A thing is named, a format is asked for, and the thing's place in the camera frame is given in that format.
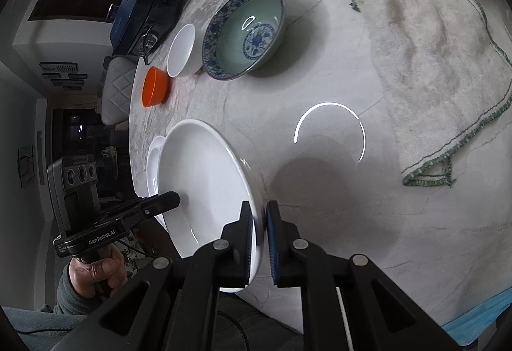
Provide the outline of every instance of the bowl rim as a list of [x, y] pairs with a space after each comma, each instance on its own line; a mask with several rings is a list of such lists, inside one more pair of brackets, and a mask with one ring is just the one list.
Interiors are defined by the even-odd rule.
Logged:
[[[148, 80], [148, 77], [151, 73], [151, 77], [150, 79], [153, 79], [153, 84], [151, 86], [151, 95], [149, 97], [149, 101], [148, 101], [148, 105], [145, 105], [144, 104], [144, 90], [145, 90], [145, 87], [146, 87], [146, 81]], [[154, 103], [154, 98], [155, 98], [155, 90], [157, 88], [157, 81], [158, 81], [158, 76], [161, 75], [161, 78], [162, 79], [165, 79], [165, 81], [163, 82], [164, 84], [164, 97], [161, 101], [158, 101], [157, 103]], [[162, 104], [166, 98], [168, 97], [167, 95], [167, 92], [169, 91], [169, 86], [170, 86], [170, 81], [171, 79], [169, 78], [169, 75], [167, 74], [166, 71], [164, 71], [163, 69], [160, 69], [160, 68], [157, 68], [157, 66], [155, 65], [151, 65], [148, 70], [146, 71], [146, 76], [144, 77], [144, 82], [142, 83], [142, 95], [141, 95], [141, 103], [142, 103], [142, 106], [144, 108], [149, 108], [150, 106], [155, 106], [155, 105], [158, 105], [158, 104]]]
[[[211, 73], [209, 68], [208, 68], [208, 65], [205, 63], [205, 60], [204, 60], [204, 41], [206, 39], [206, 36], [208, 35], [208, 31], [210, 30], [210, 27], [214, 21], [214, 19], [217, 17], [217, 15], [219, 14], [219, 12], [221, 11], [221, 9], [230, 2], [231, 0], [226, 0], [222, 3], [222, 5], [215, 11], [215, 13], [213, 14], [212, 18], [210, 19], [210, 22], [208, 23], [208, 27], [206, 28], [205, 32], [204, 32], [204, 38], [203, 38], [203, 43], [201, 45], [201, 58], [203, 59], [203, 66], [204, 66], [204, 69], [206, 70], [206, 73], [208, 73], [209, 76], [211, 76], [212, 78], [214, 79], [217, 79], [219, 81], [230, 81], [231, 79], [236, 79], [236, 78], [239, 78], [240, 76], [246, 74], [247, 72], [251, 71], [254, 69], [254, 65], [256, 65], [256, 63], [263, 59], [265, 57], [265, 55], [270, 51], [270, 48], [272, 46], [268, 46], [265, 51], [262, 53], [262, 55], [255, 59], [254, 62], [248, 67], [248, 68], [245, 68], [244, 70], [240, 71], [239, 73], [237, 73], [236, 75], [233, 75], [233, 76], [230, 76], [229, 78], [219, 78], [217, 77], [215, 74]], [[276, 40], [276, 38], [281, 34], [281, 30], [283, 29], [283, 24], [284, 24], [284, 14], [285, 14], [285, 7], [286, 7], [286, 2], [285, 0], [280, 0], [281, 1], [281, 22], [279, 23], [279, 25], [277, 26], [277, 31], [276, 31], [276, 35], [272, 38], [272, 42], [271, 44]]]
[[[151, 101], [153, 100], [153, 94], [155, 93], [155, 87], [157, 83], [157, 71], [155, 66], [150, 66], [146, 72], [146, 76], [144, 77], [144, 83], [142, 84], [142, 106], [144, 108], [148, 108], [151, 106]], [[149, 98], [147, 101], [144, 101], [144, 90], [147, 89], [149, 94]]]
[[175, 37], [173, 38], [172, 40], [172, 43], [171, 43], [171, 47], [169, 47], [169, 51], [167, 52], [167, 60], [165, 61], [165, 67], [166, 67], [166, 70], [167, 70], [167, 74], [169, 75], [170, 78], [177, 78], [178, 76], [180, 76], [180, 74], [183, 72], [183, 70], [185, 69], [185, 66], [187, 65], [188, 63], [188, 60], [190, 59], [190, 54], [192, 53], [192, 47], [190, 48], [190, 52], [188, 53], [187, 57], [186, 57], [186, 60], [185, 60], [185, 64], [183, 65], [183, 67], [180, 69], [180, 71], [175, 74], [174, 76], [171, 75], [169, 73], [169, 56], [171, 55], [171, 49], [172, 49], [172, 45], [174, 45], [174, 42], [176, 41], [176, 39], [178, 38], [178, 36], [180, 35], [180, 33], [184, 30], [184, 29], [190, 29], [189, 26], [192, 26], [192, 29], [194, 29], [194, 39], [192, 41], [192, 45], [194, 45], [194, 42], [196, 40], [196, 37], [197, 37], [197, 28], [196, 26], [194, 26], [193, 23], [187, 23], [185, 24], [175, 35]]
[[[157, 195], [158, 193], [158, 190], [152, 194], [153, 192], [153, 189], [154, 188], [151, 188], [150, 185], [149, 185], [149, 155], [151, 154], [152, 151], [156, 151], [158, 150], [160, 152], [160, 154], [162, 154], [162, 146], [163, 144], [165, 143], [165, 136], [155, 136], [154, 139], [152, 140], [151, 144], [149, 145], [149, 149], [148, 149], [148, 154], [146, 155], [146, 184], [148, 186], [148, 193], [149, 193], [149, 196], [153, 196], [153, 195]], [[157, 180], [158, 180], [158, 164], [160, 163], [160, 155], [158, 155], [158, 161], [157, 161], [157, 170], [156, 170], [156, 177], [157, 177]]]

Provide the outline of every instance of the small white bowl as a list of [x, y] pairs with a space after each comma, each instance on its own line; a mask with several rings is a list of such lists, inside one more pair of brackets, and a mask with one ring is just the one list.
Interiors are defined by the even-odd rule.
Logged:
[[167, 55], [167, 74], [171, 78], [193, 75], [201, 68], [203, 38], [204, 32], [197, 30], [193, 24], [181, 28]]

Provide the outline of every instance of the marble tabletop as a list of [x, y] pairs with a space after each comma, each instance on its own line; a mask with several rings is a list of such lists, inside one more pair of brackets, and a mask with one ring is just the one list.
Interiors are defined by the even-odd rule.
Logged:
[[[190, 0], [150, 63], [165, 69], [181, 26], [206, 29], [225, 0]], [[502, 0], [480, 0], [498, 45], [512, 54]], [[286, 34], [259, 70], [221, 82], [201, 69], [176, 79], [163, 105], [143, 108], [139, 63], [130, 109], [135, 191], [147, 196], [153, 137], [186, 118], [217, 128], [247, 161], [264, 199], [300, 235], [340, 257], [364, 253], [439, 324], [512, 285], [510, 110], [452, 157], [453, 187], [401, 185], [395, 137], [368, 30], [351, 0], [286, 0]], [[296, 127], [303, 114], [318, 104]], [[365, 131], [344, 105], [359, 117]], [[301, 331], [299, 289], [277, 289], [268, 259], [240, 293]]]

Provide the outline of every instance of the green stitched edge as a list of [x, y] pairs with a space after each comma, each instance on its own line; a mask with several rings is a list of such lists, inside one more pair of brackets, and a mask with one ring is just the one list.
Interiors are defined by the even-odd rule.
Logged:
[[359, 8], [358, 4], [355, 2], [355, 0], [352, 0], [349, 4], [349, 6], [352, 8], [352, 10], [355, 10], [357, 12], [361, 12], [361, 9]]
[[[487, 37], [489, 38], [489, 41], [491, 42], [492, 47], [498, 53], [502, 59], [505, 61], [505, 63], [508, 65], [510, 69], [512, 69], [512, 63], [510, 62], [507, 54], [503, 51], [500, 46], [492, 39], [491, 32], [488, 28], [488, 22], [487, 22], [487, 15], [485, 14], [485, 11], [481, 4], [478, 2], [478, 0], [468, 0], [473, 6], [475, 6], [475, 9], [480, 13], [480, 16], [482, 17], [482, 21], [485, 26], [485, 31], [487, 32]], [[511, 86], [509, 86], [508, 89], [508, 97], [505, 100], [505, 103], [500, 106], [496, 111], [489, 114], [487, 117], [482, 119], [476, 127], [473, 127], [471, 131], [464, 135], [464, 137], [457, 142], [454, 146], [452, 146], [450, 149], [446, 150], [441, 155], [437, 156], [434, 159], [431, 159], [427, 162], [425, 162], [420, 167], [414, 169], [412, 172], [408, 173], [403, 179], [402, 184], [404, 186], [452, 186], [455, 180], [452, 179], [452, 162], [450, 159], [450, 156], [454, 154], [456, 151], [458, 151], [461, 147], [463, 147], [470, 139], [472, 139], [484, 126], [486, 126], [488, 123], [496, 120], [498, 117], [500, 117], [509, 107], [512, 103], [512, 92], [510, 92]], [[421, 173], [424, 172], [426, 169], [428, 169], [430, 166], [433, 166], [434, 164], [438, 164], [439, 162], [444, 161], [443, 165], [443, 174], [439, 175], [439, 179], [436, 180], [422, 180], [417, 179], [417, 177], [421, 177]]]
[[[473, 5], [475, 5], [475, 8], [479, 11], [480, 16], [482, 17], [482, 21], [484, 22], [485, 31], [487, 32], [487, 36], [491, 42], [492, 47], [498, 53], [505, 63], [508, 65], [510, 69], [512, 69], [512, 63], [510, 62], [507, 54], [503, 51], [500, 46], [492, 39], [491, 32], [489, 32], [488, 25], [487, 25], [487, 16], [485, 15], [485, 11], [483, 10], [483, 7], [480, 5], [478, 0], [468, 0]], [[434, 159], [429, 160], [428, 162], [421, 165], [421, 167], [418, 167], [417, 169], [414, 169], [412, 172], [410, 172], [408, 175], [406, 175], [402, 179], [402, 184], [405, 186], [451, 186], [454, 180], [452, 180], [452, 166], [451, 162], [449, 164], [449, 169], [446, 172], [446, 175], [444, 178], [434, 181], [427, 181], [428, 184], [423, 184], [424, 181], [421, 179], [415, 179], [419, 175], [421, 175], [422, 172], [424, 172], [427, 168], [430, 166], [439, 163], [440, 161], [444, 159], [449, 159], [452, 154], [454, 154], [457, 150], [459, 150], [462, 146], [464, 146], [470, 139], [472, 139], [484, 126], [486, 126], [488, 123], [496, 120], [499, 116], [501, 116], [507, 109], [510, 107], [510, 104], [512, 103], [512, 93], [510, 92], [510, 86], [508, 89], [508, 97], [506, 98], [503, 105], [500, 106], [496, 111], [490, 113], [487, 117], [482, 119], [476, 127], [474, 127], [469, 133], [466, 133], [464, 137], [456, 143], [453, 147], [446, 150], [443, 154], [437, 156]]]

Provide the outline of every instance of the blue cloth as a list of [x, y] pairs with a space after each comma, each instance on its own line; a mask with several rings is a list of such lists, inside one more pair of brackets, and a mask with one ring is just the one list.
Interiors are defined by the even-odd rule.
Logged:
[[469, 345], [477, 339], [501, 312], [512, 303], [512, 287], [476, 305], [442, 328], [459, 345]]

